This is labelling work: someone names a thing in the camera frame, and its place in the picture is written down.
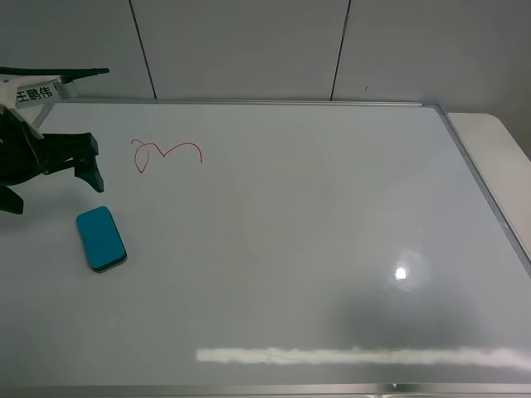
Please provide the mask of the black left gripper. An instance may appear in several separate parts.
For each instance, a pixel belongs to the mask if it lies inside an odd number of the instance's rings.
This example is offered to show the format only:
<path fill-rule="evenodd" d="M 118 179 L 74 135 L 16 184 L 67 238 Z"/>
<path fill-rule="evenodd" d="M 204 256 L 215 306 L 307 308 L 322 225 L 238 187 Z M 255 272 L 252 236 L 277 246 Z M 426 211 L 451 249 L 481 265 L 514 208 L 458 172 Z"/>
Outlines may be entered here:
<path fill-rule="evenodd" d="M 96 192 L 104 191 L 98 169 L 98 143 L 91 133 L 45 133 L 37 139 L 25 122 L 7 109 L 1 112 L 1 182 L 23 183 L 41 174 L 68 168 Z M 12 189 L 0 186 L 0 211 L 21 215 L 24 201 Z"/>

